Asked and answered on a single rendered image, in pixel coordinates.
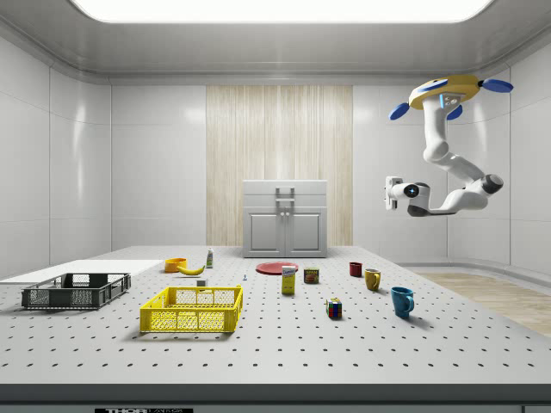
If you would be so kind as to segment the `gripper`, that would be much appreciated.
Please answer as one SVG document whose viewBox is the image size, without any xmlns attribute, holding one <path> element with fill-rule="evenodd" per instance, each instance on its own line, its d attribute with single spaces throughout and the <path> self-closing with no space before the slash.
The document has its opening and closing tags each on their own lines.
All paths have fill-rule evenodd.
<svg viewBox="0 0 551 413">
<path fill-rule="evenodd" d="M 387 210 L 394 210 L 398 206 L 398 199 L 403 198 L 403 179 L 397 176 L 387 176 L 385 179 L 385 206 Z"/>
</svg>

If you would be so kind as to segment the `blue mug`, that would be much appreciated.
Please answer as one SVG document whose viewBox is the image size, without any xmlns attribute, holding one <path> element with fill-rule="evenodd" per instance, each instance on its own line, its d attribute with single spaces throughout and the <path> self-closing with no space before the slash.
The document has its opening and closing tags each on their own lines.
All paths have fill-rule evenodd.
<svg viewBox="0 0 551 413">
<path fill-rule="evenodd" d="M 406 287 L 393 287 L 391 296 L 395 315 L 401 318 L 409 318 L 410 312 L 414 309 L 413 291 Z"/>
</svg>

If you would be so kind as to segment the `white cabinet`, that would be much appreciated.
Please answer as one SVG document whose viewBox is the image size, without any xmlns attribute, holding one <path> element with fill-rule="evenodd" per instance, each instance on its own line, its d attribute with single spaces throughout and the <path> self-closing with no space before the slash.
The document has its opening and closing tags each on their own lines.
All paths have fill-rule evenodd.
<svg viewBox="0 0 551 413">
<path fill-rule="evenodd" d="M 244 180 L 243 256 L 325 257 L 326 180 Z"/>
</svg>

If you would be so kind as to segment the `drone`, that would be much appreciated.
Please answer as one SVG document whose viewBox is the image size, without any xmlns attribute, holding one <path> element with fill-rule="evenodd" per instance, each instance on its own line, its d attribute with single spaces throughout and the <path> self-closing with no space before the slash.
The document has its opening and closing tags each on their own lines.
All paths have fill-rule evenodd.
<svg viewBox="0 0 551 413">
<path fill-rule="evenodd" d="M 388 118 L 397 120 L 403 116 L 409 108 L 422 109 L 423 99 L 430 96 L 438 96 L 442 108 L 456 101 L 464 102 L 474 97 L 480 88 L 498 93 L 510 93 L 513 85 L 498 79 L 479 80 L 475 75 L 450 75 L 440 77 L 424 83 L 414 89 L 408 102 L 403 102 L 394 108 Z"/>
</svg>

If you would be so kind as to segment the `red plate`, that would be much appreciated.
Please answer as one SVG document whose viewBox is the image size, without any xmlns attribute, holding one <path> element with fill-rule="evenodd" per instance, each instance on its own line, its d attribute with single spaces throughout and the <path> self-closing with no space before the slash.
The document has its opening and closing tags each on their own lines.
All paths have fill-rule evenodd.
<svg viewBox="0 0 551 413">
<path fill-rule="evenodd" d="M 282 275 L 282 269 L 284 267 L 291 267 L 294 271 L 297 271 L 299 268 L 299 266 L 293 262 L 264 262 L 256 266 L 256 271 L 259 274 Z"/>
</svg>

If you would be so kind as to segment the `yellow basket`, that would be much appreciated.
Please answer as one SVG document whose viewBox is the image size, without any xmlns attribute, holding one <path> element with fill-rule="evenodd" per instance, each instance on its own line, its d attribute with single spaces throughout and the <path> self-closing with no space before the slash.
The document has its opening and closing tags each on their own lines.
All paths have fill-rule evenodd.
<svg viewBox="0 0 551 413">
<path fill-rule="evenodd" d="M 140 308 L 142 332 L 233 332 L 243 288 L 166 287 Z"/>
</svg>

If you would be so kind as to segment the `white board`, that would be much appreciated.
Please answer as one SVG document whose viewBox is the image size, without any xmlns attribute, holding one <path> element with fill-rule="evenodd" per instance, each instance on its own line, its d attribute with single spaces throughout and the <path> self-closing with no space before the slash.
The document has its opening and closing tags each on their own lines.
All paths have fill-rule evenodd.
<svg viewBox="0 0 551 413">
<path fill-rule="evenodd" d="M 76 260 L 0 280 L 0 284 L 35 284 L 66 273 L 130 273 L 136 275 L 161 262 L 161 260 Z"/>
</svg>

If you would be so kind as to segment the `dark grey basket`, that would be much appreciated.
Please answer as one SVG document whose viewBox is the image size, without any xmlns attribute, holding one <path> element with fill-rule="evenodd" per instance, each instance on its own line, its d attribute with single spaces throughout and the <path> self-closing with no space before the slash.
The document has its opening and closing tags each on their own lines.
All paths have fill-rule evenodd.
<svg viewBox="0 0 551 413">
<path fill-rule="evenodd" d="M 95 310 L 131 286 L 129 273 L 65 273 L 22 290 L 22 306 L 41 310 Z"/>
</svg>

